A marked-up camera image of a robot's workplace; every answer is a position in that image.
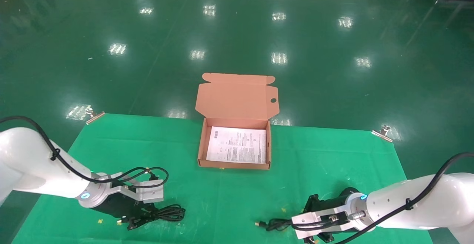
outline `open cardboard box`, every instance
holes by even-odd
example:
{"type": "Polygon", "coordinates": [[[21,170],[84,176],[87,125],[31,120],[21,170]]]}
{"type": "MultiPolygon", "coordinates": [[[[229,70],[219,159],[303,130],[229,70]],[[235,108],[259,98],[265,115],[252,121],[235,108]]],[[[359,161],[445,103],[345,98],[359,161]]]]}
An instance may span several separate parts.
{"type": "Polygon", "coordinates": [[[269,170],[271,163],[270,119],[280,112],[278,89],[271,76],[204,73],[209,83],[199,85],[196,111],[206,118],[199,144],[198,164],[203,167],[269,170]],[[206,160],[211,127],[266,130],[266,163],[230,163],[206,160]]]}

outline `box flap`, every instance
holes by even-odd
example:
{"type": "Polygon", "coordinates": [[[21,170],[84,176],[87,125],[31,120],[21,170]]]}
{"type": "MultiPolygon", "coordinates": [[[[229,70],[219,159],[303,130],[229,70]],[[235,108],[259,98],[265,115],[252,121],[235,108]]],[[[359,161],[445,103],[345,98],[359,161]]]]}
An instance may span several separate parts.
{"type": "Polygon", "coordinates": [[[272,76],[204,73],[196,111],[208,118],[268,120],[280,112],[272,76]]]}

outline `metal clamp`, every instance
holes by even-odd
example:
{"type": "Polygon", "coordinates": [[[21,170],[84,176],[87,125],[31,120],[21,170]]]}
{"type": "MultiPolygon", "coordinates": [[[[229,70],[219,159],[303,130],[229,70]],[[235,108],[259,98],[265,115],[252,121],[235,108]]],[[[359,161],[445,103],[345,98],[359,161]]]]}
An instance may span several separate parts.
{"type": "Polygon", "coordinates": [[[382,128],[380,129],[380,131],[375,131],[375,130],[372,130],[372,134],[375,135],[375,136],[378,136],[379,138],[381,139],[384,139],[390,143],[393,142],[393,139],[389,138],[387,136],[387,133],[388,131],[390,131],[390,127],[389,126],[382,126],[382,128]]]}
{"type": "Polygon", "coordinates": [[[100,112],[99,114],[96,114],[94,112],[94,110],[89,107],[88,109],[86,109],[86,114],[88,114],[90,116],[90,119],[88,121],[86,121],[86,124],[90,124],[93,121],[95,121],[95,120],[101,118],[102,116],[104,116],[105,112],[100,112]]]}

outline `paper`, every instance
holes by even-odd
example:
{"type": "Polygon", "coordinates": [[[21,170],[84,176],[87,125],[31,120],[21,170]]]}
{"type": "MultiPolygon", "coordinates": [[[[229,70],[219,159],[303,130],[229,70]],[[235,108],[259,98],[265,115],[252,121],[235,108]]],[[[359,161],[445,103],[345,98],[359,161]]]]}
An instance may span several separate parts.
{"type": "Polygon", "coordinates": [[[231,163],[266,163],[266,131],[213,126],[206,159],[231,163]]]}

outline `glossy floor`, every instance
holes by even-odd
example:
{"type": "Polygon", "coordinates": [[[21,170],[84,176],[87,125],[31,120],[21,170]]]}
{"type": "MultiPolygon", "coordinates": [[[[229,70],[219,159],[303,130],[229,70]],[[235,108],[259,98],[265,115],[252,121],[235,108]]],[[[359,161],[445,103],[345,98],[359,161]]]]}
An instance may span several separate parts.
{"type": "MultiPolygon", "coordinates": [[[[69,148],[83,106],[200,119],[202,73],[273,75],[281,109],[273,124],[387,124],[415,178],[474,150],[473,4],[0,0],[0,114],[29,116],[69,148]]],[[[452,171],[473,169],[469,161],[452,171]]],[[[2,237],[11,239],[35,200],[15,193],[3,204],[13,222],[2,237]]],[[[432,236],[454,242],[445,231],[432,236]]]]}

